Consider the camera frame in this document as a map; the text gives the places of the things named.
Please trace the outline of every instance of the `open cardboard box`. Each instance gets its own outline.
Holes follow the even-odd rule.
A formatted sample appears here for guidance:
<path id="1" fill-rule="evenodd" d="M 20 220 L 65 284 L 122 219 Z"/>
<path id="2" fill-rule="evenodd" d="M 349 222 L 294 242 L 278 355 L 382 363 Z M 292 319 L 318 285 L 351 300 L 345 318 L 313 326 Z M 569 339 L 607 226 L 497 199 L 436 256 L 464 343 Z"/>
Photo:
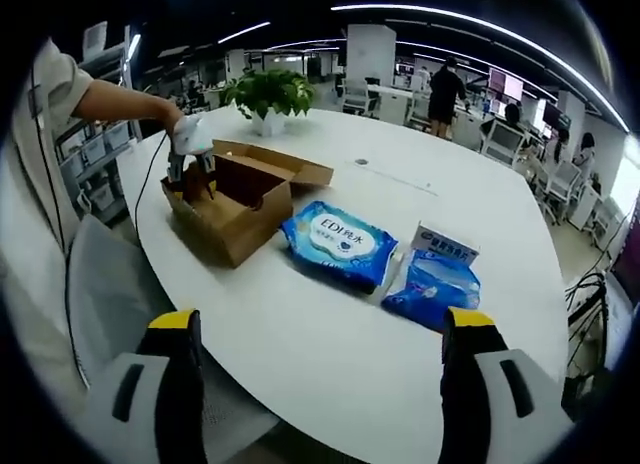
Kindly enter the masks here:
<path id="1" fill-rule="evenodd" d="M 227 265 L 238 267 L 293 215 L 290 185 L 324 186 L 333 169 L 250 144 L 215 141 L 217 191 L 211 200 L 202 187 L 178 198 L 162 180 L 176 216 L 193 228 Z M 197 182 L 192 163 L 185 182 Z"/>

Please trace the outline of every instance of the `white pot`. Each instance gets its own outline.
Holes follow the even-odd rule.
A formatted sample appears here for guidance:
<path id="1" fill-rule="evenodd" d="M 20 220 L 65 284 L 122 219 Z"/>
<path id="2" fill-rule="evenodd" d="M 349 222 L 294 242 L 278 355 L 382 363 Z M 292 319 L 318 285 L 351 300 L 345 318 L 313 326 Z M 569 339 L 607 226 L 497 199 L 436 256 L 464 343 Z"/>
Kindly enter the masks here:
<path id="1" fill-rule="evenodd" d="M 261 119 L 256 112 L 252 112 L 252 115 L 253 130 L 262 137 L 278 136 L 284 132 L 285 115 L 281 112 L 276 114 L 272 107 L 269 108 L 264 119 Z"/>

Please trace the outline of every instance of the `potted plant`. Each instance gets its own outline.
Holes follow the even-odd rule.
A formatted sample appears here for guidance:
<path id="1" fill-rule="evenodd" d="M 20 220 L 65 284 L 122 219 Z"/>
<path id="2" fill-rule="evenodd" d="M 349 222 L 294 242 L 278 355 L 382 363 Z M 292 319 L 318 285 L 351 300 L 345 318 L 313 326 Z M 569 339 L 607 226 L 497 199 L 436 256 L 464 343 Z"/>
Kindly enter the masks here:
<path id="1" fill-rule="evenodd" d="M 256 132 L 269 137 L 282 133 L 285 116 L 306 115 L 314 94 L 307 78 L 297 72 L 249 71 L 227 84 L 220 102 L 227 106 L 235 101 L 242 115 L 253 120 Z"/>

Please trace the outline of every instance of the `green plant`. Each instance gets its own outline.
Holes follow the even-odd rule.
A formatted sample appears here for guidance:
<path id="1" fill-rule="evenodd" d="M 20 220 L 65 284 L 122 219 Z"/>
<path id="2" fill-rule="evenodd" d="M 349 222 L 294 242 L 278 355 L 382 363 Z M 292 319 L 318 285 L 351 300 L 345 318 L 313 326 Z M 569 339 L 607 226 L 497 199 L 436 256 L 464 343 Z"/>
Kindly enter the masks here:
<path id="1" fill-rule="evenodd" d="M 272 107 L 276 113 L 288 116 L 292 112 L 307 114 L 313 101 L 315 90 L 302 74 L 285 70 L 267 72 L 249 71 L 240 79 L 233 79 L 223 89 L 222 105 L 235 101 L 238 110 L 247 119 L 254 111 L 264 119 Z"/>

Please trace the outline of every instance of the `wet wipes package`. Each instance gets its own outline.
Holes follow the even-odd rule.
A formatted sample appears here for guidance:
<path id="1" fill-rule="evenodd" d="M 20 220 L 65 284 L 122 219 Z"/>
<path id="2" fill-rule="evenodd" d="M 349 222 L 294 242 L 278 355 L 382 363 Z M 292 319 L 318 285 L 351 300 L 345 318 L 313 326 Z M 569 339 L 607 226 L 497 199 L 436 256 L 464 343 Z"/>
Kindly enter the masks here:
<path id="1" fill-rule="evenodd" d="M 398 241 L 322 201 L 282 223 L 293 255 L 337 279 L 373 293 L 382 284 Z"/>
<path id="2" fill-rule="evenodd" d="M 480 281 L 460 261 L 416 250 L 400 269 L 382 307 L 438 332 L 448 307 L 477 309 Z"/>

